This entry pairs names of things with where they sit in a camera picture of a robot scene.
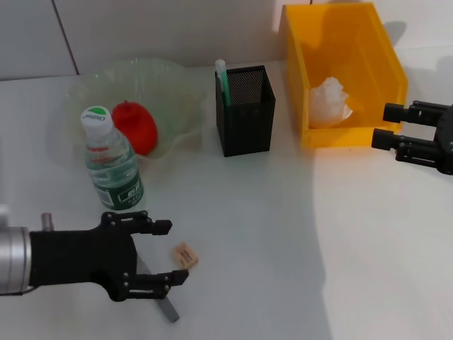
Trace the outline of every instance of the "black mesh pen holder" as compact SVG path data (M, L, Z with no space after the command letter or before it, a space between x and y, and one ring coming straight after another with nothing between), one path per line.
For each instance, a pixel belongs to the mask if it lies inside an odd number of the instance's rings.
M216 73L217 129L225 157L269 151L275 97L264 66L226 71L227 106Z

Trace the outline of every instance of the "white tabletop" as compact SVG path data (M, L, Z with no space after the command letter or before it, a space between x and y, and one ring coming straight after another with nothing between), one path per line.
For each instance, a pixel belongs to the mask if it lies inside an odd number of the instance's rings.
M451 103L453 63L441 61L453 48L399 54L411 95ZM202 134L141 164L145 208L174 226L135 237L140 254L152 271L177 268L171 249L182 241L200 257L169 295L181 319L169 324L146 300L111 302L95 284L44 287L1 298L2 339L453 337L453 178L376 149L300 151L284 64L265 65L277 98L270 152L223 157L206 67L194 69L207 91ZM58 230L99 222L103 208L65 136L61 103L76 81L0 83L13 225L39 229L45 211ZM429 127L405 131L432 137Z

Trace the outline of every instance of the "yellow storage bin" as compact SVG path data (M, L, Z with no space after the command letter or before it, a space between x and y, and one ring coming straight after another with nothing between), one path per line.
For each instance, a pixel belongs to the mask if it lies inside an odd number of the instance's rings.
M305 147L370 146L385 103L406 103L408 81L373 4L287 6L287 80ZM310 89L335 77L352 115L329 129L309 127Z

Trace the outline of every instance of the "plastic bottle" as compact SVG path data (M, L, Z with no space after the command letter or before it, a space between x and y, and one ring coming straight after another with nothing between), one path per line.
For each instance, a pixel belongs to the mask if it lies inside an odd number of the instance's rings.
M112 210L133 207L143 197L143 185L129 141L102 106L87 108L81 123L86 136L85 164L101 202Z

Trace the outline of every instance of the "green bottle label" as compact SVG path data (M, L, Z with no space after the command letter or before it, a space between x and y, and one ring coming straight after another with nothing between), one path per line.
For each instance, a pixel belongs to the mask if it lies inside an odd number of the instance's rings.
M129 209L143 197L143 185L138 172L132 180L123 186L104 188L95 184L95 187L102 203L113 210Z

